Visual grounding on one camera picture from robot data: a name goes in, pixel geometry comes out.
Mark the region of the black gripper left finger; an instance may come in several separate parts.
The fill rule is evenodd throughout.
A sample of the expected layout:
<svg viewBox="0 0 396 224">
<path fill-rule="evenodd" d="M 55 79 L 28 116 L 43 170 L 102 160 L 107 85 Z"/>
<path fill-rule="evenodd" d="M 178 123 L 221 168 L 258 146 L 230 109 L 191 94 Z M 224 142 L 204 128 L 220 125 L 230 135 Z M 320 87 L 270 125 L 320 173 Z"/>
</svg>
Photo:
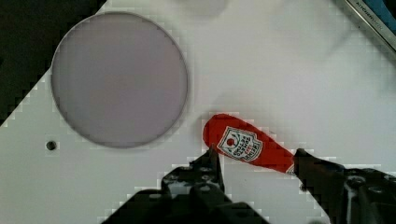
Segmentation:
<svg viewBox="0 0 396 224">
<path fill-rule="evenodd" d="M 172 198 L 188 195 L 196 186 L 211 185 L 224 191 L 224 182 L 219 162 L 219 153 L 210 147 L 202 156 L 188 166 L 179 166 L 165 175 L 161 181 L 162 190 Z"/>
</svg>

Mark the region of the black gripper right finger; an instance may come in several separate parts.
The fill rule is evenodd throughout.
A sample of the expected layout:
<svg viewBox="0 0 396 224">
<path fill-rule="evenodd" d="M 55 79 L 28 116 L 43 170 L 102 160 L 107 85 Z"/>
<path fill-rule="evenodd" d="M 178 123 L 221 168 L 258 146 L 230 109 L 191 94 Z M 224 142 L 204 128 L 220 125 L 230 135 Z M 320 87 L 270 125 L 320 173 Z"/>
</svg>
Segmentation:
<svg viewBox="0 0 396 224">
<path fill-rule="evenodd" d="M 299 148 L 294 173 L 332 224 L 396 224 L 393 175 L 373 168 L 346 168 Z"/>
</svg>

